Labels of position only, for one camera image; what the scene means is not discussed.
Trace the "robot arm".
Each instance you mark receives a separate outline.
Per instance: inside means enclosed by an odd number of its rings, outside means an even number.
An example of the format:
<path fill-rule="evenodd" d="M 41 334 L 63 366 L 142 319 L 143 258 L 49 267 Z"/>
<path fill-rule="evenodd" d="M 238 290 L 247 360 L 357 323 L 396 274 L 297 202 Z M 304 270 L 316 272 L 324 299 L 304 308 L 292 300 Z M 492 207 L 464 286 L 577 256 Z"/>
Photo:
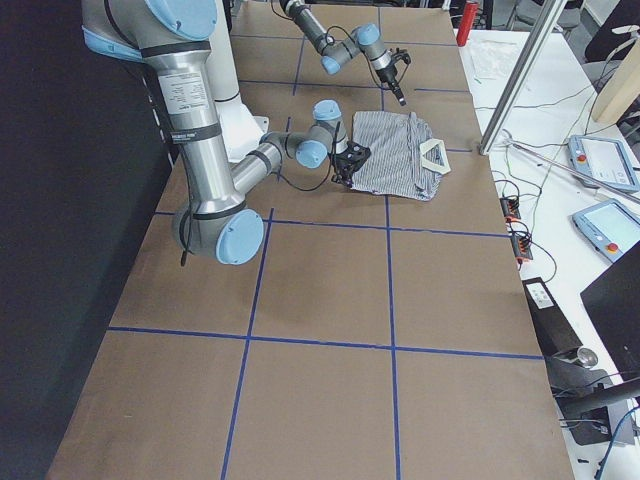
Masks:
<path fill-rule="evenodd" d="M 219 1 L 84 1 L 87 47 L 99 54 L 151 67 L 159 81 L 170 138 L 183 158 L 188 201 L 175 214 L 174 237 L 185 255 L 240 265 L 261 247 L 261 216 L 246 195 L 276 172 L 285 158 L 307 168 L 328 160 L 344 180 L 368 158 L 348 137 L 333 100 L 317 103 L 305 132 L 261 136 L 231 164 L 218 109 L 237 89 L 227 19 Z"/>
<path fill-rule="evenodd" d="M 336 75 L 349 62 L 363 55 L 377 77 L 374 83 L 381 90 L 390 91 L 401 106 L 406 105 L 400 84 L 403 76 L 398 74 L 396 64 L 403 62 L 408 67 L 411 57 L 406 49 L 388 48 L 376 24 L 363 24 L 351 32 L 344 30 L 345 36 L 339 40 L 319 22 L 304 1 L 280 1 L 279 4 L 283 14 L 298 26 L 320 55 L 327 74 Z"/>

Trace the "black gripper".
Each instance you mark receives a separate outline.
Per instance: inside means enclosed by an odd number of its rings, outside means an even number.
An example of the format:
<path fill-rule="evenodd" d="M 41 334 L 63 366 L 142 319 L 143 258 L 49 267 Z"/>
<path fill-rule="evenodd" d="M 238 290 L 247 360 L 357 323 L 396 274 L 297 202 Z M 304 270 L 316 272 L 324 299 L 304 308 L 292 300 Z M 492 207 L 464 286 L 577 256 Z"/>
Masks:
<path fill-rule="evenodd" d="M 397 78 L 396 67 L 394 65 L 388 65 L 386 67 L 376 69 L 375 72 L 381 84 L 391 91 L 401 106 L 405 106 L 406 99 Z"/>
<path fill-rule="evenodd" d="M 333 167 L 331 181 L 345 187 L 351 187 L 353 184 L 352 176 L 358 165 L 358 155 L 347 150 L 340 154 L 333 154 L 331 165 Z"/>

